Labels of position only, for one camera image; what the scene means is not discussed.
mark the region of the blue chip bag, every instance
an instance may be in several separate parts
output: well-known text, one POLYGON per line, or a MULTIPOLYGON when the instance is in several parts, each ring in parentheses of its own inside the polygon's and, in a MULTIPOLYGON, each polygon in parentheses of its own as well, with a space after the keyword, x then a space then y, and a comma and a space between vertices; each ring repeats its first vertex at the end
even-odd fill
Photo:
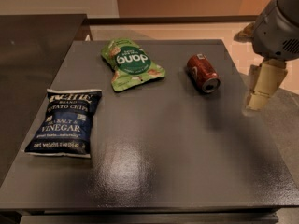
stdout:
POLYGON ((90 158, 93 115, 101 90, 47 90, 46 117, 25 153, 90 158))

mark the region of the red soda can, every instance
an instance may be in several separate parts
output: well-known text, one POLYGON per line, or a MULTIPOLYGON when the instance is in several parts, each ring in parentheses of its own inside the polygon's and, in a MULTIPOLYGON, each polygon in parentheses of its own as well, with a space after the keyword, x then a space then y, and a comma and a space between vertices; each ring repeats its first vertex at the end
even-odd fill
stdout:
POLYGON ((187 62, 187 69, 204 93, 212 93, 221 84, 219 75, 203 54, 193 55, 187 62))

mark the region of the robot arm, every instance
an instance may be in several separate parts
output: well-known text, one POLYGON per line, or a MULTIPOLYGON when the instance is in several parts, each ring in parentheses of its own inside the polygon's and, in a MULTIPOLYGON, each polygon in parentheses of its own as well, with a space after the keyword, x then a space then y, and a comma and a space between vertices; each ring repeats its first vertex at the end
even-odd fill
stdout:
POLYGON ((264 61, 250 68, 247 108, 261 110, 287 76, 286 62, 299 58, 299 0, 271 0, 253 25, 251 41, 264 61))
POLYGON ((252 46, 266 59, 299 58, 299 0, 271 0, 254 24, 252 46))

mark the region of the salt and vinegar chip bag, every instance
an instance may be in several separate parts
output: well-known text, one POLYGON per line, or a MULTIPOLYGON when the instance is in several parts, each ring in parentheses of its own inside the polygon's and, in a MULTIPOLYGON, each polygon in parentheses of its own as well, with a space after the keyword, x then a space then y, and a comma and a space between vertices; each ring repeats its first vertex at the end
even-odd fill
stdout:
POLYGON ((149 80, 165 77, 165 70, 130 39, 111 40, 102 48, 101 55, 115 71, 111 80, 114 91, 124 91, 149 80))
POLYGON ((46 117, 26 153, 43 156, 90 158, 93 115, 102 97, 101 90, 47 90, 46 117))

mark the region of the floor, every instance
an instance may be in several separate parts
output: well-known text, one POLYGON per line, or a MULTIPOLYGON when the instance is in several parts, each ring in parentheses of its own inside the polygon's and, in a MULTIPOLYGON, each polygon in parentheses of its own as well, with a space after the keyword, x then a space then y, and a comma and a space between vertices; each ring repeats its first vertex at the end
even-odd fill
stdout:
MULTIPOLYGON (((249 22, 236 23, 193 23, 193 24, 151 24, 151 25, 101 25, 92 26, 93 40, 110 40, 128 37, 133 40, 178 40, 178 39, 222 39, 232 60, 241 74, 247 75, 249 67, 259 65, 263 57, 255 54, 252 45, 234 41, 234 36, 243 30, 249 22)), ((287 63, 288 75, 280 88, 299 94, 299 61, 287 63)), ((288 166, 293 179, 299 186, 299 159, 293 155, 299 148, 279 146, 278 149, 288 166)), ((280 209, 279 224, 299 223, 299 208, 280 209)))

